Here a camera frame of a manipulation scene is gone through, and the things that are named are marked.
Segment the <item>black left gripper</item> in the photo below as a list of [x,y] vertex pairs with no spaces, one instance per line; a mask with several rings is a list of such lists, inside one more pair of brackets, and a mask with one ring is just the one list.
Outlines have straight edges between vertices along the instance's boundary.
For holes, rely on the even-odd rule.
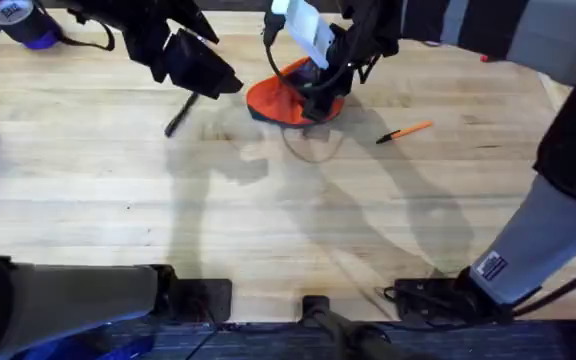
[[150,70],[156,82],[169,77],[175,86],[214,100],[221,94],[237,93],[243,87],[228,63],[183,29],[175,34],[165,28],[153,30],[150,49],[153,51]]

